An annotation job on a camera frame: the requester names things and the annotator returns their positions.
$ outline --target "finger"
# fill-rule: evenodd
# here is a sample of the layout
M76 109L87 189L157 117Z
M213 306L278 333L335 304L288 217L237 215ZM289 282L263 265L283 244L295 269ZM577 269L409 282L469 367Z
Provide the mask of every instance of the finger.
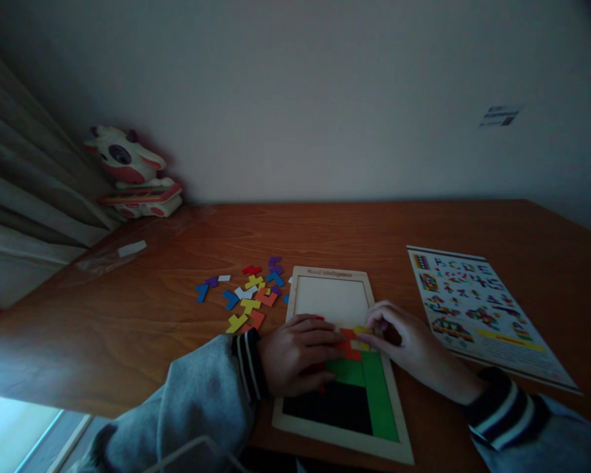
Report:
M398 350L399 347L392 345L389 342L386 342L382 338L378 338L376 335L367 334L367 333L360 333L357 335L357 339L366 342L368 345L375 347L378 351L385 353L390 358L398 358Z
M335 344L343 342L346 335L341 332L332 332L330 330L311 330L298 335L300 341L306 346Z
M302 371L304 368L316 363L324 363L325 361L331 361L345 356L344 352L339 348L326 345L316 345L308 347L305 350L305 355L302 357L303 366L299 367L298 371Z
M294 325L299 324L302 321L308 320L308 319L314 319L315 317L317 317L317 315L313 315L313 314L298 314L295 317L292 317L291 319L289 319L284 326L285 327L292 327Z
M310 330L335 330L335 325L317 319L306 319L291 327L295 333L309 332Z
M328 371L320 371L315 374L299 376L295 379L293 395L301 395L311 391L317 391L323 385L335 379L335 375Z
M417 317L411 315L409 312L398 312L386 305L382 305L370 312L366 326L372 328L377 322L380 323L381 321L391 323L401 336L406 334L409 324L415 323L416 321L420 322Z
M412 314L410 314L408 311L406 311L405 309L397 306L396 304L394 304L393 302L390 302L389 300L382 300L377 302L376 304L374 304L371 308L370 311L368 312L369 314L372 314L373 312L383 308L383 307L389 307L390 309L392 309L393 311L398 312L400 315L404 315L405 317L414 317Z
M374 304L372 307L370 307L370 312L372 312L375 309L380 309L381 307L391 307L392 309L394 309L396 311L402 310L399 306L397 306L393 302L390 302L389 300L382 300L382 301L379 301L376 304Z

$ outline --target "instruction sheet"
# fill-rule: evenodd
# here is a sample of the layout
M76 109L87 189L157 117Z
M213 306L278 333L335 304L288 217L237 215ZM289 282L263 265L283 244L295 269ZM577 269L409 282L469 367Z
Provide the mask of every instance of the instruction sheet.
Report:
M581 394L485 258L407 246L432 333L460 357Z

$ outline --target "child's hand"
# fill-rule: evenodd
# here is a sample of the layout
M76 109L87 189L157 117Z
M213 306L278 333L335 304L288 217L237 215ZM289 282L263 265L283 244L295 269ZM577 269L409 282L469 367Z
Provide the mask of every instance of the child's hand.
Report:
M334 329L333 324L316 320L314 315L302 314L260 339L257 347L272 395L297 396L335 379L327 371L300 375L311 365L343 357L340 349L329 346L345 340L345 335Z
M357 338L382 351L422 384L459 404L468 405L479 397L484 383L431 334L424 322L389 301L374 304L368 314L368 328L396 328L402 342L396 346L371 334Z

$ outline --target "cow figurine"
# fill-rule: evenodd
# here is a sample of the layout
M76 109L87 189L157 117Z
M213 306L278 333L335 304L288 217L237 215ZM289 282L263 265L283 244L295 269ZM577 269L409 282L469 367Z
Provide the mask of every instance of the cow figurine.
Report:
M166 162L143 148L134 130L124 133L99 125L90 131L94 139L85 142L86 149L100 154L103 168L117 179L118 190L100 198L99 203L130 218L168 217L182 204L182 186L170 177L157 178Z

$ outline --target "gray sweater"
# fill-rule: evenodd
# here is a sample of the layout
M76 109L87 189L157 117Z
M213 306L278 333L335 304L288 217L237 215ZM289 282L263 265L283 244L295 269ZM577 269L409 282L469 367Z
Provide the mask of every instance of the gray sweater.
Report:
M221 335L172 362L164 386L104 427L71 472L142 472L193 440L162 471L229 471L229 455L241 453L252 431L255 403L268 396L258 339L255 329ZM492 472L591 472L587 420L552 399L527 395L501 370L479 375L488 388L460 408Z

